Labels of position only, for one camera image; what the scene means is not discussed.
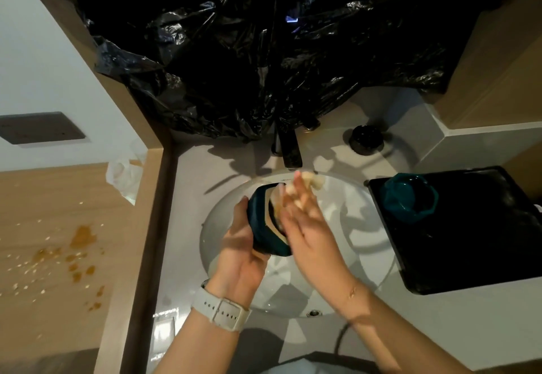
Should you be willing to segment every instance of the white watch strap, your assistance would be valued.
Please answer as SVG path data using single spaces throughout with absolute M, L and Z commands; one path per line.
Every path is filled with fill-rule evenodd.
M 192 308 L 203 314 L 209 321 L 228 331 L 241 331 L 250 311 L 227 299 L 218 298 L 200 288 L 196 292 Z

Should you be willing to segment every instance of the sink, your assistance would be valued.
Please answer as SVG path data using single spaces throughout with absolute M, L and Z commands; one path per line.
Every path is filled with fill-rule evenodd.
M 234 205 L 243 195 L 250 197 L 259 186 L 288 182 L 293 176 L 292 172 L 280 171 L 257 177 L 230 191 L 213 207 L 200 235 L 200 255 L 209 276 L 216 270 L 220 241 L 233 220 Z M 324 185 L 314 194 L 342 257 L 357 278 L 376 289 L 391 270 L 395 254 L 369 191 L 332 173 L 321 176 Z M 271 256 L 251 308 L 288 318 L 334 312 L 305 280 L 292 256 Z

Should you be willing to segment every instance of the person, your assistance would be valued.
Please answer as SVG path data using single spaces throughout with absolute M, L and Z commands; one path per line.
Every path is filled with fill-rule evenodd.
M 293 184 L 303 210 L 284 196 L 286 209 L 281 211 L 281 222 L 295 263 L 307 281 L 354 328 L 379 369 L 386 374 L 471 372 L 352 275 L 300 172 L 296 172 Z M 224 236 L 217 271 L 206 286 L 209 293 L 245 309 L 262 281 L 268 259 L 252 248 L 247 203 L 248 199 L 243 197 L 234 208 L 234 220 Z M 155 373 L 225 373 L 238 339 L 238 332 L 222 329 L 192 309 Z

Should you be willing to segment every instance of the switch panel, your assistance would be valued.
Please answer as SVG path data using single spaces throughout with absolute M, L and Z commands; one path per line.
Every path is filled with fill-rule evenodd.
M 86 137 L 62 112 L 0 116 L 0 136 L 11 144 L 59 142 Z

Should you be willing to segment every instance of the countertop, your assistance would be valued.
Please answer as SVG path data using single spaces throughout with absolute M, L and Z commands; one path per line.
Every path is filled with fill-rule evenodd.
M 345 144 L 345 132 L 368 121 L 357 104 L 347 102 L 320 121 L 314 132 L 297 131 L 303 169 L 333 172 L 359 183 L 396 173 L 386 160 L 394 153 L 389 145 L 381 153 L 360 156 Z M 156 306 L 156 313 L 178 309 L 176 331 L 207 278 L 200 258 L 202 224 L 226 193 L 256 176 L 284 169 L 282 159 L 270 155 L 271 141 L 181 138 Z M 376 293 L 470 369 L 542 358 L 542 278 L 421 296 L 404 287 L 396 264 Z M 254 311 L 231 371 L 260 372 L 314 351 L 333 353 L 344 324 L 335 314 L 286 319 Z M 351 330 L 339 354 L 372 360 Z M 149 363 L 149 371 L 154 364 Z

